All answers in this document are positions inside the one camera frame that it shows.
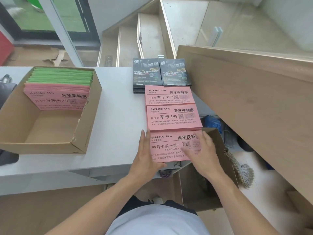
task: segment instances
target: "white t-shirt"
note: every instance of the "white t-shirt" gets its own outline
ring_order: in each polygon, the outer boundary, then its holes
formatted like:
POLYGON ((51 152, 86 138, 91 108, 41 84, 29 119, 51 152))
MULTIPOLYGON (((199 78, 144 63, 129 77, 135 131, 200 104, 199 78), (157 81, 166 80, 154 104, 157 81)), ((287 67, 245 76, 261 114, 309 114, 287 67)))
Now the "white t-shirt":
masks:
POLYGON ((106 235, 210 235, 201 219, 166 205, 145 205, 115 219, 106 235))

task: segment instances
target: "person's left hand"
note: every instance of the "person's left hand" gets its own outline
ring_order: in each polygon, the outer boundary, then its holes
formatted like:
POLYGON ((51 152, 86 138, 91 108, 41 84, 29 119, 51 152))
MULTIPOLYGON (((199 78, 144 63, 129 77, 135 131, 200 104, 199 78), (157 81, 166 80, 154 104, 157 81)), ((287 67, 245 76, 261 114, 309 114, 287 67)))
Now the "person's left hand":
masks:
POLYGON ((132 180, 136 180, 140 186, 143 186, 147 182, 151 181, 158 170, 166 167, 167 165, 163 162, 156 163, 152 160, 150 152, 150 130, 141 130, 138 153, 131 165, 128 177, 132 180))

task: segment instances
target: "black pants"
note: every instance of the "black pants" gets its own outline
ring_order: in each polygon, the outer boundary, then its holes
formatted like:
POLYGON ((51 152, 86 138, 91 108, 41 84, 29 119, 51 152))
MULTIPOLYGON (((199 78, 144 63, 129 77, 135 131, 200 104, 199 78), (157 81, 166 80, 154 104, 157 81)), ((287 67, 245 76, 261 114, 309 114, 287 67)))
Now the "black pants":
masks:
MULTIPOLYGON (((126 205, 124 205, 124 207, 122 208, 122 210, 120 211, 120 213, 117 215, 117 217, 121 216, 122 214, 141 207, 141 206, 145 206, 145 205, 153 205, 154 203, 152 202, 145 202, 145 201, 141 201, 139 200, 136 196, 132 196, 129 201, 127 201, 126 205)), ((172 200, 167 200, 164 204, 162 205, 166 205, 166 206, 170 206, 173 207, 175 209, 180 209, 180 210, 184 210, 186 212, 192 213, 197 215, 196 211, 194 211, 193 209, 187 209, 184 206, 172 201, 172 200)))

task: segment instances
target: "stack of pink flyers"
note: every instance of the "stack of pink flyers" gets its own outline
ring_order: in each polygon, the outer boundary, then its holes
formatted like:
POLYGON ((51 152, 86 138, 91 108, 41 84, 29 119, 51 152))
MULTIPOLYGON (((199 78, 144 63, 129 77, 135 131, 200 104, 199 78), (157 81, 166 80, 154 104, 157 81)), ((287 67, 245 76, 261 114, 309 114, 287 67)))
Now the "stack of pink flyers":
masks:
POLYGON ((145 100, 155 162, 189 160, 182 147, 201 150, 195 132, 201 132, 202 123, 190 87, 146 85, 145 100))
POLYGON ((40 110, 83 110, 90 86, 25 83, 24 93, 40 110))

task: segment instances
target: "stack of black flyers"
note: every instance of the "stack of black flyers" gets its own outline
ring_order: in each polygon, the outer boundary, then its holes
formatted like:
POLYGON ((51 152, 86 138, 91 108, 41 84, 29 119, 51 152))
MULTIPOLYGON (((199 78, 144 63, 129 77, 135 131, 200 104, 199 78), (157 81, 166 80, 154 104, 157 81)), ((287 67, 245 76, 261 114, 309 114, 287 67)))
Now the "stack of black flyers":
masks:
POLYGON ((163 86, 190 86, 184 59, 160 59, 163 86))
POLYGON ((134 94, 144 94, 145 85, 162 86, 158 59, 133 59, 134 94))

